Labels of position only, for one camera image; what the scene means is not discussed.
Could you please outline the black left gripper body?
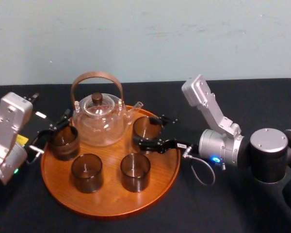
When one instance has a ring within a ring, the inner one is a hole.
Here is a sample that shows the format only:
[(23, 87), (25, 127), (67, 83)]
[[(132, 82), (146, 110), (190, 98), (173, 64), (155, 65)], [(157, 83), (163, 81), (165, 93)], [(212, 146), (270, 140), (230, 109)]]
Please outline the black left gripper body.
[(37, 136), (41, 131), (48, 130), (50, 124), (54, 124), (54, 122), (50, 120), (47, 115), (39, 111), (33, 112), (30, 120), (22, 129), (22, 136), (28, 139), (24, 146), (24, 149), (26, 150), (28, 156), (35, 156), (37, 154), (37, 151), (31, 149), (30, 146), (34, 146), (40, 150), (44, 150), (46, 145), (38, 146)]

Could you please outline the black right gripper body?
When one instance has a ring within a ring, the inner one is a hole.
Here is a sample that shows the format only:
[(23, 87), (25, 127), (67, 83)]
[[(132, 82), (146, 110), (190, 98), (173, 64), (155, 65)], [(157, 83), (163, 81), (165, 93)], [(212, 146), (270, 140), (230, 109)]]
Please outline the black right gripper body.
[(167, 124), (160, 134), (160, 153), (171, 149), (185, 151), (191, 147), (191, 154), (199, 154), (199, 142), (202, 131), (185, 128), (179, 124)]

